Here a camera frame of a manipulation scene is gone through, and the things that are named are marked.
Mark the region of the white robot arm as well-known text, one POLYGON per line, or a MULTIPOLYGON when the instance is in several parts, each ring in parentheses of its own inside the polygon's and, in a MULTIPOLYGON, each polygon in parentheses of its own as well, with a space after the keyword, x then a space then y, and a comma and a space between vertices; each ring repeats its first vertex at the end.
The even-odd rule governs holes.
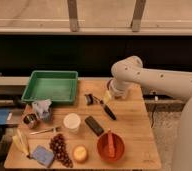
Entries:
POLYGON ((131 83, 183 100, 171 171, 192 171, 192 72, 146 69, 138 56, 114 63, 107 88, 114 98, 127 94, 131 83))

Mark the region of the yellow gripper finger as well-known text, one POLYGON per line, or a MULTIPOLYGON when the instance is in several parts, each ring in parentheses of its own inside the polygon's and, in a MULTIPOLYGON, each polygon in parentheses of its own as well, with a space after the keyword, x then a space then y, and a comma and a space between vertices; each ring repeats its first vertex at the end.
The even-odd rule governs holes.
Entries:
POLYGON ((104 94, 104 96, 103 96, 103 102, 105 103, 105 104, 107 104, 108 102, 110 102, 112 100, 112 94, 111 94, 111 92, 109 91, 109 90, 106 90, 105 91, 105 94, 104 94))

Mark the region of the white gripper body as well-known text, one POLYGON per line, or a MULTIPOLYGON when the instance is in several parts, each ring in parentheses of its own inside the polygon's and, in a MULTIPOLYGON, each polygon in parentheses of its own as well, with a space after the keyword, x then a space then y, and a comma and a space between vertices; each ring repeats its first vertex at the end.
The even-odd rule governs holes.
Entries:
POLYGON ((127 96, 129 84, 116 79, 111 79, 108 83, 108 90, 114 99, 125 99, 127 96))

